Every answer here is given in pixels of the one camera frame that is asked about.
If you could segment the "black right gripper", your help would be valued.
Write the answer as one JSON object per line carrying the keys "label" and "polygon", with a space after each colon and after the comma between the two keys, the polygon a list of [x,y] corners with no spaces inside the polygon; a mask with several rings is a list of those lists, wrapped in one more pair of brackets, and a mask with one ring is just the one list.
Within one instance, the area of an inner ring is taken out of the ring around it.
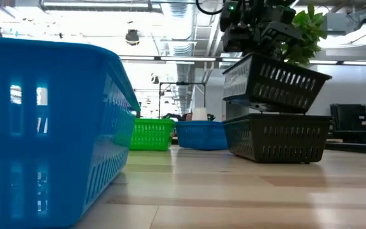
{"label": "black right gripper", "polygon": [[226,0],[219,26],[225,52],[280,54],[294,45],[302,31],[292,25],[295,0]]}

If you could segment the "black plastic basket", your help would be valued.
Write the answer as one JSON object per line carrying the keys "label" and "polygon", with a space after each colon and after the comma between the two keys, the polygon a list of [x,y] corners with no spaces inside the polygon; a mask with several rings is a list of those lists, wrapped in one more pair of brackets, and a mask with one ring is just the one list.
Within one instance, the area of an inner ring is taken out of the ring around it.
{"label": "black plastic basket", "polygon": [[332,77],[249,53],[223,72],[223,99],[262,112],[307,113]]}
{"label": "black plastic basket", "polygon": [[246,114],[223,122],[230,153],[257,163],[316,163],[332,117]]}

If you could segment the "green leafy plant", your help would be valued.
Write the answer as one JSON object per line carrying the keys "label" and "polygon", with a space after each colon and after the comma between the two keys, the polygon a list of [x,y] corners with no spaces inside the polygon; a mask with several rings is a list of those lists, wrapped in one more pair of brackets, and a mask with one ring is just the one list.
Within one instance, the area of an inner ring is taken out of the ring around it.
{"label": "green leafy plant", "polygon": [[301,32],[301,38],[295,45],[283,45],[282,57],[289,64],[308,66],[310,60],[322,50],[318,42],[327,38],[327,33],[322,29],[323,23],[323,13],[317,13],[313,4],[309,4],[307,10],[298,12],[292,26]]}

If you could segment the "ceiling light strip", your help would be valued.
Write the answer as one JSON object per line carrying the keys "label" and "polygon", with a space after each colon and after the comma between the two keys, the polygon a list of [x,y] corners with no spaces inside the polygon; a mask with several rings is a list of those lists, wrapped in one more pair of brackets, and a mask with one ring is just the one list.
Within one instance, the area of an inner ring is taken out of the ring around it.
{"label": "ceiling light strip", "polygon": [[313,65],[366,66],[366,61],[311,60],[309,63]]}
{"label": "ceiling light strip", "polygon": [[162,56],[119,56],[121,60],[165,60],[165,61],[200,61],[215,62],[213,57],[162,57]]}

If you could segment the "black background cart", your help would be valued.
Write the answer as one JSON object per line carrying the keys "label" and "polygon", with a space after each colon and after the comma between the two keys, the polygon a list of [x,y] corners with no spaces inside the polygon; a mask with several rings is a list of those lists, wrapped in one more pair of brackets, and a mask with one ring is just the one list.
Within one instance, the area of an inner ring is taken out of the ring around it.
{"label": "black background cart", "polygon": [[366,144],[366,105],[331,104],[332,135],[346,143]]}

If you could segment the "white cup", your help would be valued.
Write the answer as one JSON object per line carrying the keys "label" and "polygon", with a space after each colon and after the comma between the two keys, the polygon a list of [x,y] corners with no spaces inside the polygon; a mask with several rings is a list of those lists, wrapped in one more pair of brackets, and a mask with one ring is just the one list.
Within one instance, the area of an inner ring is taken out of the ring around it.
{"label": "white cup", "polygon": [[194,108],[192,112],[192,121],[207,121],[207,109],[204,107]]}

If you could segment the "blue plastic basket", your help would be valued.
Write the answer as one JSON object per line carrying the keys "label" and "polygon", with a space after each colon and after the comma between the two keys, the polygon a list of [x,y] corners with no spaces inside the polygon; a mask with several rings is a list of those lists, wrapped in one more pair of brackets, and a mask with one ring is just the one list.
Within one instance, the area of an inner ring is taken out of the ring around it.
{"label": "blue plastic basket", "polygon": [[114,52],[0,38],[0,229],[75,225],[125,166],[139,110]]}
{"label": "blue plastic basket", "polygon": [[228,149],[222,122],[178,121],[176,123],[179,146],[198,150]]}

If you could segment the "green plastic basket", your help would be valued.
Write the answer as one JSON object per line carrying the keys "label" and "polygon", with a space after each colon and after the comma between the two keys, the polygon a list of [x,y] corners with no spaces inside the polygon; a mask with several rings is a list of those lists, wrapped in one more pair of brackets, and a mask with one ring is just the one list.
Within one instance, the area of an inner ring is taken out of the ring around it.
{"label": "green plastic basket", "polygon": [[132,134],[132,151],[167,151],[172,143],[175,122],[171,119],[137,118]]}

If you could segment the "silver ventilation duct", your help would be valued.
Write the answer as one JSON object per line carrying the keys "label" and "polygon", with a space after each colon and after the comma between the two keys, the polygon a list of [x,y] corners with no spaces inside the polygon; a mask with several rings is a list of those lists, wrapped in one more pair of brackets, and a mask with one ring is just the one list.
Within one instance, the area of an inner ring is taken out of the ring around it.
{"label": "silver ventilation duct", "polygon": [[[170,10],[170,20],[172,22],[171,40],[169,50],[172,56],[187,57],[193,55],[194,44],[189,40],[193,37],[193,24],[195,11],[193,5],[184,3],[171,3],[168,5]],[[191,66],[189,64],[177,64],[177,80],[190,81]],[[181,105],[187,106],[190,95],[187,95],[189,87],[178,87],[179,100]]]}

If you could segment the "black background metal frame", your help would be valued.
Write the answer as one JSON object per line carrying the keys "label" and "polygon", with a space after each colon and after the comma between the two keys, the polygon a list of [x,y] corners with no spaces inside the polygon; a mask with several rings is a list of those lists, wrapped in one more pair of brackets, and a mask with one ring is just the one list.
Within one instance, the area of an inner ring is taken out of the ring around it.
{"label": "black background metal frame", "polygon": [[159,98],[159,101],[158,101],[158,118],[160,119],[161,118],[161,97],[162,97],[162,89],[161,89],[161,86],[163,84],[167,84],[167,85],[177,85],[177,86],[190,86],[190,85],[202,85],[203,86],[203,90],[201,91],[203,93],[203,106],[204,108],[206,107],[206,83],[193,83],[193,82],[185,82],[185,81],[176,81],[176,82],[159,82],[159,89],[158,89],[158,98]]}

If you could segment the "black aluminium table frame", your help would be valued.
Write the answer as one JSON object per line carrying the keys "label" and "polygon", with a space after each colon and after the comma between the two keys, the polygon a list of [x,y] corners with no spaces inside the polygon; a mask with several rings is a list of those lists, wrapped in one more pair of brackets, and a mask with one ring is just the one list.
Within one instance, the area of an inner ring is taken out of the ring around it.
{"label": "black aluminium table frame", "polygon": [[358,143],[326,142],[325,149],[366,154],[366,144]]}

